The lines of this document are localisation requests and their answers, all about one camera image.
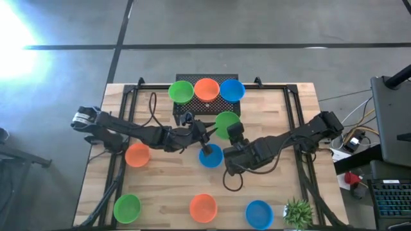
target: blue bowl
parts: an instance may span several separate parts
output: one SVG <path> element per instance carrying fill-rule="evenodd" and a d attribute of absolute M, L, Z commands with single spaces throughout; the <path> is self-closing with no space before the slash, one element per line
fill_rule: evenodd
<path fill-rule="evenodd" d="M 255 200 L 247 205 L 245 218 L 253 228 L 266 230 L 270 228 L 274 221 L 274 211 L 269 204 L 261 200 Z"/>
<path fill-rule="evenodd" d="M 245 94 L 244 85 L 238 80 L 225 80 L 220 86 L 221 97 L 229 103 L 237 103 Z"/>
<path fill-rule="evenodd" d="M 218 147 L 216 144 L 209 144 L 213 152 L 205 156 L 204 152 L 200 150 L 200 154 L 198 158 L 200 159 L 200 163 L 204 167 L 208 168 L 215 168 L 218 167 L 222 162 L 223 162 L 223 151 L 221 150 L 220 147 Z"/>

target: keyboard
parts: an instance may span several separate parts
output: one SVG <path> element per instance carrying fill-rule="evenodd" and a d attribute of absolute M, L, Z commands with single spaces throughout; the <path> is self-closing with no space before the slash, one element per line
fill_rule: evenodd
<path fill-rule="evenodd" d="M 376 219 L 411 218 L 411 180 L 368 180 L 368 186 Z"/>

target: green bowl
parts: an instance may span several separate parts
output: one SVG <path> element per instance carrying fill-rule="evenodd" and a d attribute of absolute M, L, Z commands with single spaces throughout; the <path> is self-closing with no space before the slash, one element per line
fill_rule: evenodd
<path fill-rule="evenodd" d="M 175 103 L 184 105 L 194 96 L 194 87 L 187 81 L 176 81 L 169 87 L 168 96 Z"/>
<path fill-rule="evenodd" d="M 229 139 L 230 136 L 227 132 L 227 128 L 235 123 L 238 123 L 240 118 L 233 112 L 222 112 L 216 117 L 215 128 L 218 128 L 216 135 L 221 139 Z"/>
<path fill-rule="evenodd" d="M 122 195 L 114 204 L 114 217 L 122 224 L 135 221 L 141 212 L 141 202 L 136 195 Z"/>

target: orange bowl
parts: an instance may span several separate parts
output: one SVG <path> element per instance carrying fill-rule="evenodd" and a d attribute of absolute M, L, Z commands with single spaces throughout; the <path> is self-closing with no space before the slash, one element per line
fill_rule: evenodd
<path fill-rule="evenodd" d="M 125 159 L 129 166 L 144 166 L 150 159 L 150 149 L 145 144 L 133 144 L 128 147 Z"/>
<path fill-rule="evenodd" d="M 208 223 L 217 215 L 217 203 L 208 194 L 196 195 L 190 203 L 191 217 L 200 223 Z"/>
<path fill-rule="evenodd" d="M 197 81 L 194 86 L 194 93 L 201 101 L 212 102 L 220 93 L 220 86 L 216 81 L 204 78 Z"/>

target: bowl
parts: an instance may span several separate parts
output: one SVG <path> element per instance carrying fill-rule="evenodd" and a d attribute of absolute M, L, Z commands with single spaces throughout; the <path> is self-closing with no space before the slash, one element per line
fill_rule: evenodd
<path fill-rule="evenodd" d="M 211 195 L 196 195 L 190 203 L 190 215 L 199 223 L 208 223 L 217 215 L 217 203 Z"/>
<path fill-rule="evenodd" d="M 247 205 L 245 218 L 252 228 L 266 230 L 274 222 L 274 212 L 266 202 L 255 200 Z"/>
<path fill-rule="evenodd" d="M 204 167 L 216 168 L 219 165 L 221 165 L 221 163 L 223 162 L 223 159 L 224 159 L 223 150 L 221 150 L 221 148 L 216 144 L 208 144 L 208 145 L 210 145 L 213 152 L 209 154 L 208 156 L 205 156 L 203 150 L 200 150 L 200 154 L 198 155 L 198 158 L 200 159 L 200 163 Z"/>
<path fill-rule="evenodd" d="M 227 128 L 235 123 L 238 123 L 240 118 L 234 112 L 222 112 L 216 116 L 215 128 L 218 128 L 216 135 L 221 139 L 229 139 L 230 136 Z"/>
<path fill-rule="evenodd" d="M 220 87 L 221 97 L 229 103 L 237 103 L 245 94 L 244 85 L 238 80 L 225 80 Z"/>
<path fill-rule="evenodd" d="M 125 155 L 126 163 L 132 167 L 142 167 L 150 159 L 150 149 L 145 144 L 133 144 L 128 147 Z"/>
<path fill-rule="evenodd" d="M 135 221 L 141 212 L 141 202 L 136 195 L 122 195 L 114 204 L 114 217 L 122 224 Z"/>
<path fill-rule="evenodd" d="M 187 104 L 194 96 L 193 85 L 187 81 L 176 81 L 169 87 L 168 96 L 177 104 Z"/>
<path fill-rule="evenodd" d="M 198 80 L 194 86 L 194 93 L 200 101 L 209 103 L 220 93 L 219 84 L 210 78 Z"/>

